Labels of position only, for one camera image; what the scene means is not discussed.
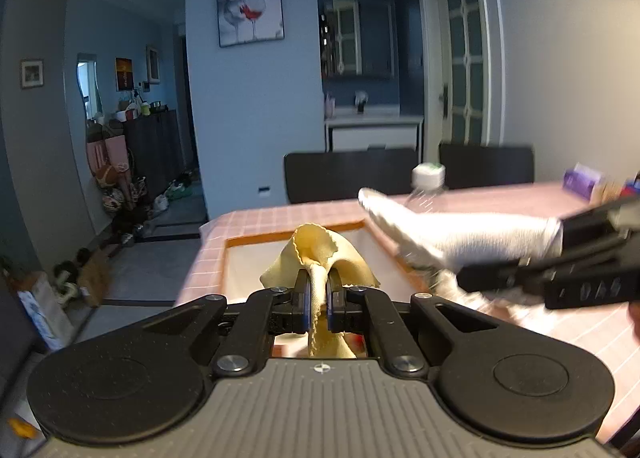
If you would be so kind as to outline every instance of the red wine painting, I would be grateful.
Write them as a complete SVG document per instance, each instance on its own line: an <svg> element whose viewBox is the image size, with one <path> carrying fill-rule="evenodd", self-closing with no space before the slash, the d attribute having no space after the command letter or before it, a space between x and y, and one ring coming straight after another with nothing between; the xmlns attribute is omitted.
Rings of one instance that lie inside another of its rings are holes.
<svg viewBox="0 0 640 458"><path fill-rule="evenodd" d="M251 19L253 21L262 15L263 10L251 10L247 5L242 5L240 7L240 12L242 12L247 19Z"/></svg>
<svg viewBox="0 0 640 458"><path fill-rule="evenodd" d="M218 0L220 46L284 38L282 0Z"/></svg>

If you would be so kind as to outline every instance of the wall mirror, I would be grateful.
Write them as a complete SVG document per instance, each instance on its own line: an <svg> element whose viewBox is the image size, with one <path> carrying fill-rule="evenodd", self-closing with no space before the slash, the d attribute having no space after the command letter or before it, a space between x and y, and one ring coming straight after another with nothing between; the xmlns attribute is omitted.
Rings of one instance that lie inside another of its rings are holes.
<svg viewBox="0 0 640 458"><path fill-rule="evenodd" d="M78 87L84 102L86 120L96 120L99 115L102 115L98 79L95 73L96 61L95 55L78 55Z"/></svg>
<svg viewBox="0 0 640 458"><path fill-rule="evenodd" d="M329 78L394 76L391 5L331 0L320 26Z"/></svg>

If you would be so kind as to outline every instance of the metal screw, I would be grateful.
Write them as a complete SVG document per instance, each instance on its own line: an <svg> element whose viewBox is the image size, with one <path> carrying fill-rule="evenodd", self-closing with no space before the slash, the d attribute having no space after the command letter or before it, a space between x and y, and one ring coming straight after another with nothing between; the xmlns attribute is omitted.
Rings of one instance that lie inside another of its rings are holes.
<svg viewBox="0 0 640 458"><path fill-rule="evenodd" d="M242 355L224 355L218 359L218 367L226 372L241 372L249 361Z"/></svg>
<svg viewBox="0 0 640 458"><path fill-rule="evenodd" d="M314 371L318 372L319 374L325 374L326 372L331 371L331 366L325 364L324 362L320 362L320 364L316 364L314 366Z"/></svg>
<svg viewBox="0 0 640 458"><path fill-rule="evenodd" d="M424 367L424 364L412 355L394 357L391 364L401 372L417 372Z"/></svg>

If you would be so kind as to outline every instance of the pink checkered tablecloth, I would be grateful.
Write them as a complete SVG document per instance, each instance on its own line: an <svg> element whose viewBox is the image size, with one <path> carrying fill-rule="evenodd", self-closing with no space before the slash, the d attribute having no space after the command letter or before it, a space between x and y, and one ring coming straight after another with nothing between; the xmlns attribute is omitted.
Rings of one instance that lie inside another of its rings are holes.
<svg viewBox="0 0 640 458"><path fill-rule="evenodd" d="M448 192L448 212L501 212L532 216L571 216L588 204L567 193L559 183L538 183ZM283 207L233 211L201 227L202 248L191 267L177 304L207 294L223 294L222 253L228 238L292 231L311 222L335 225L365 219L357 200L319 202ZM384 234L385 245L395 244ZM640 345L626 316L626 305L553 312L551 329L539 329L557 339L597 355L611 370L616 396L598 438L608 438L640 406Z"/></svg>

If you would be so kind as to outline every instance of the round pad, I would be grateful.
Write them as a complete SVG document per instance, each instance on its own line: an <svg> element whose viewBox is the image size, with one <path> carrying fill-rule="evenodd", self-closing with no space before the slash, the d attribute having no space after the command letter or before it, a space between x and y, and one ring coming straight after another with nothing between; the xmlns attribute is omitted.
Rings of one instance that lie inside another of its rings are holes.
<svg viewBox="0 0 640 458"><path fill-rule="evenodd" d="M614 393L605 365L555 339L497 330L465 334L445 359L436 387L450 409L502 440L551 443L597 431Z"/></svg>
<svg viewBox="0 0 640 458"><path fill-rule="evenodd" d="M203 391L200 369L180 338L143 331L60 350L28 384L31 409L45 430L89 445L157 434L193 411Z"/></svg>
<svg viewBox="0 0 640 458"><path fill-rule="evenodd" d="M540 355L507 357L496 364L494 377L502 387L525 396L554 394L569 382L562 364Z"/></svg>

